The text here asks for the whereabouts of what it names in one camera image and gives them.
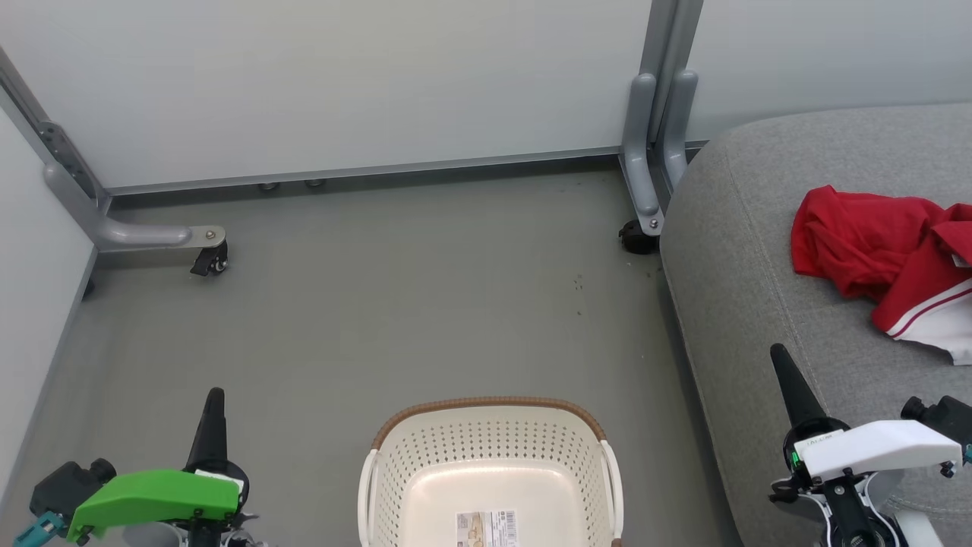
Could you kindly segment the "grey partition bottom rail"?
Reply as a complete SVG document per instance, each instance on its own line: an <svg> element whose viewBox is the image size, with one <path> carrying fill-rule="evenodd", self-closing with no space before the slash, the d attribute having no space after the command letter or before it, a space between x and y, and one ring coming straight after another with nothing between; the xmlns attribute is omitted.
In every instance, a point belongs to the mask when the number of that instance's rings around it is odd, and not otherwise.
<svg viewBox="0 0 972 547"><path fill-rule="evenodd" d="M618 157L621 147L597 147L570 151L544 153L515 153L515 155L490 158L471 158L465 160L435 160L435 162L410 163L409 165L388 165L358 167L357 169L326 169L317 171L298 171L270 175L247 175L199 180L164 182L157 184L121 185L108 187L106 193L112 198L122 196L143 196L143 194L166 193L167 191L196 191L204 189L236 188L270 183L299 182L309 179L355 178L379 175L399 175L413 172L441 171L448 169L483 169L492 166L538 165L555 160L580 160L586 158Z"/></svg>

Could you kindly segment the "cream perforated laundry basket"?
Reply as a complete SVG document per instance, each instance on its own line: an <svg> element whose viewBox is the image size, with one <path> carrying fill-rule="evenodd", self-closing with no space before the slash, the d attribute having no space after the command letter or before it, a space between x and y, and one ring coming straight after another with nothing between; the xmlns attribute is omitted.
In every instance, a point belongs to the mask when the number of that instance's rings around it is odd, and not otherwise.
<svg viewBox="0 0 972 547"><path fill-rule="evenodd" d="M362 464L361 547L456 547L462 512L517 512L520 547L623 547L617 456L565 400L486 396L403 409Z"/></svg>

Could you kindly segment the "paper label sticker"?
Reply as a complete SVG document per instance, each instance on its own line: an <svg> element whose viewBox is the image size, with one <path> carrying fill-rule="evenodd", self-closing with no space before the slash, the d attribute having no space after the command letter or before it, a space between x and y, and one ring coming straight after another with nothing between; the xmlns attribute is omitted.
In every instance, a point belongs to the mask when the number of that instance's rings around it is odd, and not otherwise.
<svg viewBox="0 0 972 547"><path fill-rule="evenodd" d="M517 512L458 513L456 547L520 547Z"/></svg>

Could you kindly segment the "black caster wheel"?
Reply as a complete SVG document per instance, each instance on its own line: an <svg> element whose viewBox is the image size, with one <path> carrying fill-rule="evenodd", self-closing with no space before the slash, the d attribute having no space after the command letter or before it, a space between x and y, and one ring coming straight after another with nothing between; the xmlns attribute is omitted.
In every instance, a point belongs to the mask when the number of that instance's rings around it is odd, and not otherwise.
<svg viewBox="0 0 972 547"><path fill-rule="evenodd" d="M656 254L659 249L659 237L646 235L638 220L631 220L622 225L618 232L618 239L622 249L630 254Z"/></svg>
<svg viewBox="0 0 972 547"><path fill-rule="evenodd" d="M228 267L228 242L222 242L216 247L206 247L199 250L197 259L190 269L195 276L207 277L209 274L219 276Z"/></svg>

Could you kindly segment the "grey double partition post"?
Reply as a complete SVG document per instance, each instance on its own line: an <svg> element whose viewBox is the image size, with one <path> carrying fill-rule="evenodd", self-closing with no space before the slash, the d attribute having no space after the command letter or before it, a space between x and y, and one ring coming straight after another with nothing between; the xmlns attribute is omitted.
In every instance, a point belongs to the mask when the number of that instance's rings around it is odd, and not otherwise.
<svg viewBox="0 0 972 547"><path fill-rule="evenodd" d="M687 129L699 76L687 67L705 0L652 0L639 73L630 84L619 163L635 218L660 239L665 217L652 174L664 194L683 177Z"/></svg>

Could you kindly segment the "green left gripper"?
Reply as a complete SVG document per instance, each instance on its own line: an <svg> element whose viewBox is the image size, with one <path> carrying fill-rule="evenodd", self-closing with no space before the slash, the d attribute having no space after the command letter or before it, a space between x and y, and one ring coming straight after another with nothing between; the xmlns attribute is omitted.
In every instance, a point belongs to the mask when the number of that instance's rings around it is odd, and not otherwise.
<svg viewBox="0 0 972 547"><path fill-rule="evenodd" d="M77 507L67 540L84 545L112 527L166 523L187 532L185 547L221 547L249 491L246 473L229 463L225 391L213 387L185 470L145 470L112 478Z"/></svg>

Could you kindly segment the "grey fabric sofa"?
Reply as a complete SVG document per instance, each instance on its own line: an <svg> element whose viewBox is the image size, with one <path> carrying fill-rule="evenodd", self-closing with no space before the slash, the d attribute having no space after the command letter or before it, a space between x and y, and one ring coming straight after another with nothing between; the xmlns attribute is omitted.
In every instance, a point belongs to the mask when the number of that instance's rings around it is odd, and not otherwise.
<svg viewBox="0 0 972 547"><path fill-rule="evenodd" d="M661 259L744 547L809 547L822 536L768 502L771 483L788 474L782 441L791 429L774 343L848 425L899 418L912 396L972 404L972 366L888 338L872 325L871 302L795 273L793 218L824 185L972 204L972 103L751 122L709 141L674 189Z"/></svg>

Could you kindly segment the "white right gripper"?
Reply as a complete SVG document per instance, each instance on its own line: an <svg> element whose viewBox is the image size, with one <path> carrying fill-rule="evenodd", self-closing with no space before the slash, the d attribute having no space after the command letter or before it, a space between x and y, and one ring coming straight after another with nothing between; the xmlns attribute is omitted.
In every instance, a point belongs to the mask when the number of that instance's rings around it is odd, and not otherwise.
<svg viewBox="0 0 972 547"><path fill-rule="evenodd" d="M827 432L827 416L782 343L770 349L789 425L796 432ZM912 470L962 461L961 444L916 420L876 420L816 434L785 451L790 471L820 482L853 475Z"/></svg>

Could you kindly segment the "grey partition foot with caster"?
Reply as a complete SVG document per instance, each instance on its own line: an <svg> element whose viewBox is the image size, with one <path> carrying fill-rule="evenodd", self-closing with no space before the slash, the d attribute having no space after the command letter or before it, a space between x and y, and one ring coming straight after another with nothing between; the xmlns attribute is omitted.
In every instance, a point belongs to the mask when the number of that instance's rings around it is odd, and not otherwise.
<svg viewBox="0 0 972 547"><path fill-rule="evenodd" d="M41 173L46 187L98 251L198 249L206 257L226 252L226 230L219 226L140 225L110 218L110 194L65 129L46 114L1 47L0 90L4 109L14 108L16 111L11 114L11 120L27 124L24 129L27 142L42 162Z"/></svg>

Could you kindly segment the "red shirt with white trim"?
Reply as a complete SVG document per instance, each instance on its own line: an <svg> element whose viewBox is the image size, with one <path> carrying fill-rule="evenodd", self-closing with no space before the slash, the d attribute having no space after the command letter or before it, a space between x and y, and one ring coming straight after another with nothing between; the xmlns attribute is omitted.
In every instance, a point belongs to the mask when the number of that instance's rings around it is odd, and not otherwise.
<svg viewBox="0 0 972 547"><path fill-rule="evenodd" d="M972 366L972 204L837 191L806 194L791 230L793 270L875 302L875 327Z"/></svg>

